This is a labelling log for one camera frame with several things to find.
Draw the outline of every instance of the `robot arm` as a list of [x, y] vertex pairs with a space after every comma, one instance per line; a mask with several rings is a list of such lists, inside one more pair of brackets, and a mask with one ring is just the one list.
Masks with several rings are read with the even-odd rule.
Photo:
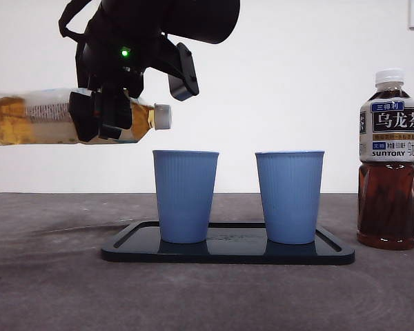
[[168, 74], [171, 95], [184, 101], [199, 94], [192, 52], [174, 45], [167, 34], [220, 43], [235, 28], [239, 0], [101, 0], [83, 34], [67, 24], [91, 0], [72, 0], [59, 28], [77, 42], [78, 86], [91, 97], [72, 93], [70, 114], [81, 140], [118, 139], [130, 128], [130, 105], [144, 89], [147, 68]]

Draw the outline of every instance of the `cup rim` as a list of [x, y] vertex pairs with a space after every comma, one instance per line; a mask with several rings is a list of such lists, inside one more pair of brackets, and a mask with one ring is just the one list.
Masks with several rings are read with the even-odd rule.
[[324, 154], [324, 150], [280, 150], [280, 151], [268, 151], [268, 152], [256, 152], [256, 155], [267, 154]]
[[214, 154], [219, 155], [219, 152], [211, 152], [207, 150], [153, 150], [153, 154]]

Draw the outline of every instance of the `white wall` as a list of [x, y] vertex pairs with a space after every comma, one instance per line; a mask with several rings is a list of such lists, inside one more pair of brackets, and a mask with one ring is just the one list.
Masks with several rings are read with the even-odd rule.
[[[68, 0], [0, 0], [0, 91], [69, 87]], [[83, 30], [98, 3], [71, 24]], [[152, 150], [221, 152], [217, 192], [257, 192], [254, 152], [323, 149], [322, 192], [357, 189], [359, 107], [376, 70], [401, 66], [414, 97], [407, 0], [241, 0], [232, 36], [193, 51], [201, 94], [183, 103], [148, 70], [143, 97], [171, 103], [173, 129], [137, 145], [0, 147], [0, 192], [154, 192]]]

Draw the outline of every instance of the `plastic bottle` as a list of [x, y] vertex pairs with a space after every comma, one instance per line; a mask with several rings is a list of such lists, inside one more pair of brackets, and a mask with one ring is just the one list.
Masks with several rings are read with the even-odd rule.
[[403, 84], [402, 69], [379, 71], [360, 110], [357, 239], [389, 250], [414, 247], [414, 100]]
[[68, 111], [71, 92], [90, 95], [84, 88], [56, 89], [25, 95], [0, 97], [0, 146], [16, 144], [136, 143], [151, 128], [170, 129], [169, 105], [147, 106], [141, 99], [130, 99], [132, 127], [121, 131], [119, 139], [80, 141]]

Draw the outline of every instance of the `bottle label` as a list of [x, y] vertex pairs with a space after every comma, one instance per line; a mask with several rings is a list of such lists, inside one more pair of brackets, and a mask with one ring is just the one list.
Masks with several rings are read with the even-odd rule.
[[360, 110], [360, 161], [414, 162], [414, 101], [375, 99]]

